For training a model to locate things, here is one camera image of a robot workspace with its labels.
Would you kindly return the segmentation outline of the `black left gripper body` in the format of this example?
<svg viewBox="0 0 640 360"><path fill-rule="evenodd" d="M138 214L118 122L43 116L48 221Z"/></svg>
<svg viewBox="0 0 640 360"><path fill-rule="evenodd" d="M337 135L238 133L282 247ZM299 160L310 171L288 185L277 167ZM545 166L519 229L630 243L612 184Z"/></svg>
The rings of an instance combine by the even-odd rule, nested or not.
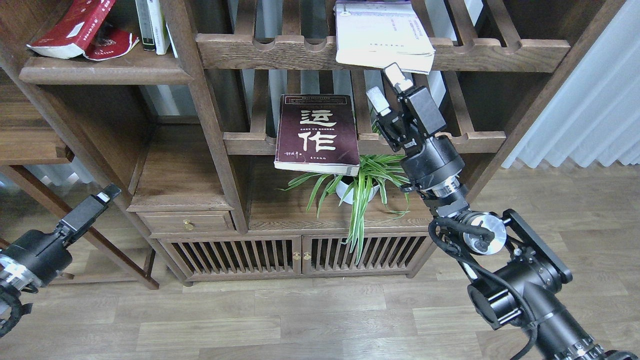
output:
<svg viewBox="0 0 640 360"><path fill-rule="evenodd" d="M1 252L1 280L16 289L50 284L72 262L67 250L108 209L107 196L87 196L51 233L32 229Z"/></svg>

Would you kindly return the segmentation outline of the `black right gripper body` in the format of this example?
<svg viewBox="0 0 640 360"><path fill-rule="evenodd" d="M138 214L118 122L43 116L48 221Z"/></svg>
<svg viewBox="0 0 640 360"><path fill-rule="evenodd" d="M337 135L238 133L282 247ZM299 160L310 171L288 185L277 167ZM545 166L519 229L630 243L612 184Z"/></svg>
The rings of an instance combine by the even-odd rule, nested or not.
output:
<svg viewBox="0 0 640 360"><path fill-rule="evenodd" d="M398 111L379 111L379 130L393 152L403 150L400 160L408 192L455 193L461 187L458 174L464 161L446 136L437 133L446 122L424 86L393 90Z"/></svg>

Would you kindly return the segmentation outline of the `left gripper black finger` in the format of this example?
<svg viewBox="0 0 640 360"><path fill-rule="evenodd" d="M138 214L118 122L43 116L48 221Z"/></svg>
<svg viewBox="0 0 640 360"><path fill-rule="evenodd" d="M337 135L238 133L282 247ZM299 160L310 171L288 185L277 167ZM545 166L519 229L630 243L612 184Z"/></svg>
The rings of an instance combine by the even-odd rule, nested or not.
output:
<svg viewBox="0 0 640 360"><path fill-rule="evenodd" d="M122 190L116 184L110 183L96 194L96 198L103 204L109 204L117 198L121 192Z"/></svg>

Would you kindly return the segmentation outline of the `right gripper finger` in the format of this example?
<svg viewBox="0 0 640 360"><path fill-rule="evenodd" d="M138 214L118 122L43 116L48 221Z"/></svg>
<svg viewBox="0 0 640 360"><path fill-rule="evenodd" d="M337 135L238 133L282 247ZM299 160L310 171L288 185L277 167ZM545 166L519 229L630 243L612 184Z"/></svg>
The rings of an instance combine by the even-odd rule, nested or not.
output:
<svg viewBox="0 0 640 360"><path fill-rule="evenodd" d="M368 89L366 96L378 116L386 116L392 112L386 96L379 87L375 86Z"/></svg>
<svg viewBox="0 0 640 360"><path fill-rule="evenodd" d="M397 94L404 94L414 87L413 80L404 75L398 63L391 63L384 67L382 73Z"/></svg>

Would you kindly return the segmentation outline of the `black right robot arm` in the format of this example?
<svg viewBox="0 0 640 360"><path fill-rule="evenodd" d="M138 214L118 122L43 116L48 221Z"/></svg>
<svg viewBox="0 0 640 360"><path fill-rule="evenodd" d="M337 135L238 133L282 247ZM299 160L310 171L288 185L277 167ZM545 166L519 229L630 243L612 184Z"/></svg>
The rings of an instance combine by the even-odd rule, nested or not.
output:
<svg viewBox="0 0 640 360"><path fill-rule="evenodd" d="M406 193L418 193L433 215L432 241L455 259L470 280L468 295L494 329L522 329L528 342L515 360L536 347L544 360L636 360L630 351L604 350L557 299L573 279L566 264L516 211L471 210L458 180L464 161L450 139L432 95L405 77L397 63L384 68L400 109L377 87L366 92L377 126L394 152L406 155Z"/></svg>

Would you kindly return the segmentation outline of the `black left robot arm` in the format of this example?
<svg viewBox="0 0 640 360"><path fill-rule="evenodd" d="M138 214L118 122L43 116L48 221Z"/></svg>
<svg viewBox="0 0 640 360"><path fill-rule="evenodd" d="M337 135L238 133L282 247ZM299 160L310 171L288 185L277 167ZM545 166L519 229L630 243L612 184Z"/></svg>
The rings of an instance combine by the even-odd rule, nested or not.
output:
<svg viewBox="0 0 640 360"><path fill-rule="evenodd" d="M89 230L120 193L121 189L112 183L100 193L87 196L60 219L51 233L28 230L1 251L0 312L8 314L1 319L2 337L31 312L33 305L19 300L21 292L36 294L59 276L73 261L68 246Z"/></svg>

